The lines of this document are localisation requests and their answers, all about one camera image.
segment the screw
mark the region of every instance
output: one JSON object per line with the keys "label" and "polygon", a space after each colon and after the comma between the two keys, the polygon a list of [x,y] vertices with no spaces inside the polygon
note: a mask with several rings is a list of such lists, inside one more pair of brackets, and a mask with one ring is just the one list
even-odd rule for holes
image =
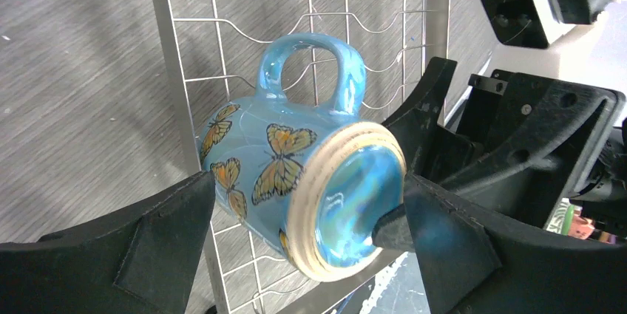
{"label": "screw", "polygon": [[531,108],[531,106],[530,106],[529,104],[527,104],[527,105],[523,105],[523,106],[521,107],[521,113],[522,113],[523,115],[526,115],[526,116],[527,116],[529,113],[531,113],[531,110],[532,110],[532,108]]}

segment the metal frame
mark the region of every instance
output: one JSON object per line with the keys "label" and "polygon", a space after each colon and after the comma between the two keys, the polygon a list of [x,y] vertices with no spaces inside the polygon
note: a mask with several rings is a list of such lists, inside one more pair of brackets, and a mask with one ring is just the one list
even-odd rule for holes
{"label": "metal frame", "polygon": [[[234,23],[229,20],[225,20],[220,18],[218,13],[218,8],[216,5],[216,0],[211,0],[211,8],[213,11],[213,18],[175,18],[172,14],[172,5],[170,0],[152,0],[155,6],[155,15],[157,16],[157,26],[159,29],[159,35],[161,39],[161,46],[163,49],[163,55],[166,63],[166,70],[168,73],[169,79],[169,88],[172,93],[172,100],[174,103],[174,113],[175,119],[177,121],[177,126],[180,131],[180,139],[183,147],[183,157],[185,160],[185,168],[188,174],[194,174],[200,170],[200,162],[197,154],[197,145],[195,139],[195,131],[194,131],[194,123],[192,120],[192,111],[189,105],[189,96],[188,96],[188,83],[195,81],[205,81],[205,80],[214,80],[220,79],[224,80],[225,90],[227,94],[227,98],[230,100],[230,92],[228,88],[228,79],[230,78],[239,78],[246,82],[251,88],[254,88],[245,78],[234,75],[232,72],[227,72],[226,63],[225,63],[225,53],[223,50],[222,36],[220,32],[221,24],[230,25],[233,29],[235,29],[240,35],[243,37],[255,41],[258,43],[270,43],[269,41],[262,41],[257,38],[251,37],[244,33],[239,27],[237,27]],[[426,67],[426,63],[435,56],[447,57],[447,49],[448,49],[448,35],[449,35],[449,10],[450,10],[450,0],[423,0],[422,10],[407,10],[407,0],[403,0],[403,7],[401,11],[397,12],[393,17],[393,22],[390,23],[387,27],[384,27],[382,30],[372,30],[363,25],[363,23],[359,20],[359,18],[349,10],[349,0],[345,0],[343,13],[318,13],[315,12],[314,7],[312,5],[312,0],[308,0],[308,13],[300,16],[298,22],[294,25],[294,28],[290,32],[286,32],[285,34],[289,34],[294,32],[294,30],[298,27],[298,24],[304,19],[307,18],[309,21],[309,30],[311,32],[314,31],[314,16],[344,16],[345,17],[345,29],[347,41],[350,37],[349,33],[349,21],[351,18],[355,20],[363,30],[372,34],[383,33],[386,30],[392,27],[393,22],[401,16],[403,19],[403,39],[402,46],[400,47],[399,53],[397,54],[397,58],[401,61],[401,81],[399,81],[399,87],[394,93],[393,97],[384,104],[383,106],[368,106],[364,103],[364,106],[369,109],[383,109],[389,106],[392,101],[396,98],[397,94],[400,92],[402,100],[406,97],[406,89],[405,87],[411,83],[416,83],[417,81],[409,82],[406,79],[405,73],[405,52],[408,50],[420,49],[422,51],[421,55],[421,70],[424,71]],[[408,13],[422,13],[423,15],[423,32],[420,42],[418,46],[409,47],[406,44],[405,40],[405,31],[407,24]],[[183,65],[181,64],[181,56],[177,39],[177,32],[174,26],[175,22],[184,22],[184,21],[202,21],[213,23],[215,25],[216,31],[216,40],[217,46],[220,54],[220,61],[222,64],[222,75],[220,76],[212,76],[205,78],[185,78],[183,72]],[[302,72],[300,77],[296,80],[292,86],[289,86],[287,89],[290,89],[296,83],[298,83],[305,76],[309,67],[311,67],[313,85],[314,85],[314,101],[318,104],[318,83],[317,83],[317,71],[316,65],[322,62],[329,61],[325,60],[316,60],[316,52],[311,50],[311,63],[309,63],[305,70]],[[367,70],[370,72],[384,72],[386,70],[391,69],[395,66],[397,60],[393,61],[388,67],[380,70],[371,69],[367,67]],[[233,313],[238,311],[239,309],[253,304],[255,310],[257,309],[257,303],[260,306],[262,313],[265,312],[264,304],[263,304],[263,296],[269,293],[273,294],[284,294],[278,293],[277,291],[271,290],[276,284],[279,284],[281,281],[289,278],[290,276],[296,274],[294,271],[287,275],[286,277],[280,279],[279,281],[274,282],[273,284],[263,288],[260,284],[260,276],[259,271],[257,269],[257,261],[260,259],[270,259],[273,261],[284,261],[283,259],[277,259],[272,256],[255,256],[255,248],[253,245],[253,238],[250,232],[248,232],[248,240],[251,246],[251,254],[253,259],[241,266],[234,268],[228,272],[224,272],[222,269],[222,265],[220,263],[220,255],[219,249],[216,243],[215,236],[219,233],[224,233],[226,231],[230,231],[232,229],[238,228],[239,225],[235,225],[226,229],[222,229],[216,231],[213,228],[213,225],[209,227],[209,232],[207,233],[204,251],[207,262],[207,267],[209,269],[209,276],[211,278],[211,286],[214,291],[214,297],[216,301],[217,311],[219,313]],[[298,298],[296,301],[289,304],[284,309],[280,310],[279,313],[323,313],[326,310],[332,308],[335,304],[339,303],[345,296],[363,284],[365,281],[370,279],[376,273],[378,273],[382,268],[389,265],[394,259],[396,259],[400,253],[394,251],[384,251],[370,266],[368,266],[365,270],[357,275],[350,277],[348,279],[344,279],[338,282],[333,283],[325,283],[320,284],[310,292]],[[228,302],[228,293],[226,292],[224,285],[224,277],[240,270],[249,265],[254,266],[255,279],[257,281],[257,290],[258,294],[252,298],[252,300],[247,301],[237,307],[231,307]]]}

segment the camera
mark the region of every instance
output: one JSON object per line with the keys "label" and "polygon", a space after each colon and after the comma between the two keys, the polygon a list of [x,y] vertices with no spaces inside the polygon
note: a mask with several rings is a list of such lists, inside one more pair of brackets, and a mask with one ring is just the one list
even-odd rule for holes
{"label": "camera", "polygon": [[505,45],[546,49],[576,24],[593,24],[613,0],[481,0]]}

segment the ceramic mug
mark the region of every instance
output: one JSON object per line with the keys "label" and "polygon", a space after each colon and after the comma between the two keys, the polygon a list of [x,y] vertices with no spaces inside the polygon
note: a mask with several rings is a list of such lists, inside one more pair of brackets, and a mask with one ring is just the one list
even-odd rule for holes
{"label": "ceramic mug", "polygon": [[[283,64],[313,47],[337,58],[333,97],[317,107],[290,103]],[[372,245],[376,221],[401,204],[403,154],[385,127],[359,118],[365,87],[354,48],[327,35],[287,35],[265,51],[254,96],[219,109],[200,139],[219,203],[316,281],[370,264],[381,250]]]}

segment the butterfly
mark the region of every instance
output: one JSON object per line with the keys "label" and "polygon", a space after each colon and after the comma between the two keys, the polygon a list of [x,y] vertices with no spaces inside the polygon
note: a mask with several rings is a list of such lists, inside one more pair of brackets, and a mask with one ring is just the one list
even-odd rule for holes
{"label": "butterfly", "polygon": [[200,164],[202,165],[205,161],[205,157],[211,151],[211,147],[215,146],[219,142],[224,139],[224,136],[231,130],[231,125],[233,122],[230,120],[224,120],[228,116],[232,115],[240,109],[240,105],[231,104],[224,106],[214,118],[213,123],[209,127],[207,131],[207,135],[205,136],[205,140],[203,141],[203,147],[200,150]]}
{"label": "butterfly", "polygon": [[283,252],[285,253],[285,257],[291,264],[294,264],[294,258],[290,253],[288,236],[285,234],[283,229],[279,229],[279,240],[281,241],[281,248],[283,248]]}
{"label": "butterfly", "polygon": [[293,129],[272,123],[265,130],[274,155],[254,184],[253,205],[272,198],[274,194],[290,193],[300,178],[302,165],[291,158],[316,142],[317,135],[310,129]]}
{"label": "butterfly", "polygon": [[226,189],[228,205],[231,206],[231,210],[235,212],[239,221],[243,222],[248,214],[248,206],[244,193],[235,189],[235,182],[240,175],[240,161],[231,157],[226,160],[226,163],[211,164],[211,171],[213,171],[217,183]]}

